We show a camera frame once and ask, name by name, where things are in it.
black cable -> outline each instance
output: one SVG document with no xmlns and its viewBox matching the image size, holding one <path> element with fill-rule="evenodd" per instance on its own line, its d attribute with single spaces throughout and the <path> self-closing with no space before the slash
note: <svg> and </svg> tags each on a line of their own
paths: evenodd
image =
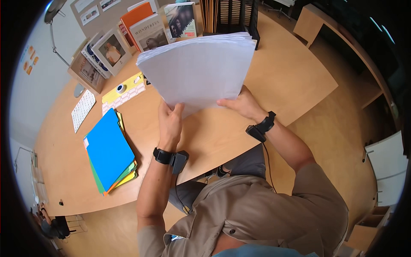
<svg viewBox="0 0 411 257">
<path fill-rule="evenodd" d="M 268 155 L 268 150 L 267 150 L 267 147 L 266 147 L 266 145 L 265 145 L 264 143 L 263 143 L 263 146 L 264 146 L 264 148 L 266 149 L 266 153 L 267 153 L 268 171 L 269 171 L 269 174 L 270 174 L 271 185 L 272 185 L 272 188 L 274 189 L 274 192 L 277 193 L 277 191 L 275 190 L 275 187 L 274 187 L 274 183 L 272 182 L 272 178 L 271 178 L 270 156 Z"/>
</svg>

blue folder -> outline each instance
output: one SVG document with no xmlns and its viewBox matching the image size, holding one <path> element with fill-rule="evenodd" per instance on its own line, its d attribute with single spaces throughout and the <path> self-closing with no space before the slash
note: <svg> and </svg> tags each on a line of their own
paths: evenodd
<svg viewBox="0 0 411 257">
<path fill-rule="evenodd" d="M 84 144 L 105 191 L 134 160 L 112 108 L 87 134 Z"/>
</svg>

stack of white paper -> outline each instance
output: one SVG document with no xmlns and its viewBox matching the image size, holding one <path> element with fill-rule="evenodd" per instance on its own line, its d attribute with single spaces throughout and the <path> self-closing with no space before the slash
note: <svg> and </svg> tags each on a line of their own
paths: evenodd
<svg viewBox="0 0 411 257">
<path fill-rule="evenodd" d="M 254 49 L 246 32 L 197 37 L 142 52 L 136 64 L 170 107 L 185 103 L 186 117 L 235 99 Z"/>
</svg>

desk lamp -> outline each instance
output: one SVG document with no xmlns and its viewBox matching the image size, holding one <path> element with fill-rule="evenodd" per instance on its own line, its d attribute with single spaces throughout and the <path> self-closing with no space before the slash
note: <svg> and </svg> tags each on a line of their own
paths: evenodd
<svg viewBox="0 0 411 257">
<path fill-rule="evenodd" d="M 51 1 L 47 7 L 46 7 L 46 15 L 44 16 L 44 23 L 45 24 L 50 24 L 50 36 L 51 36 L 51 47 L 53 48 L 53 53 L 57 54 L 60 59 L 67 64 L 67 66 L 70 66 L 66 60 L 57 52 L 57 48 L 54 44 L 54 36 L 53 36 L 53 18 L 57 14 L 60 14 L 61 16 L 65 17 L 66 15 L 61 11 L 61 8 L 65 4 L 66 0 L 53 0 Z M 76 85 L 76 88 L 74 89 L 74 97 L 77 98 L 81 95 L 81 93 L 84 91 L 84 87 L 78 83 Z"/>
</svg>

black chair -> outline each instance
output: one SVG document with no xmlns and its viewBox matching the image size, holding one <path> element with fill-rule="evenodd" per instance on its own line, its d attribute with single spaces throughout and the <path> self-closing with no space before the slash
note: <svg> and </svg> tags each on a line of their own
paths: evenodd
<svg viewBox="0 0 411 257">
<path fill-rule="evenodd" d="M 56 216 L 56 218 L 52 220 L 52 224 L 57 229 L 58 238 L 60 239 L 66 239 L 66 237 L 68 237 L 70 233 L 77 231 L 69 229 L 65 216 Z"/>
</svg>

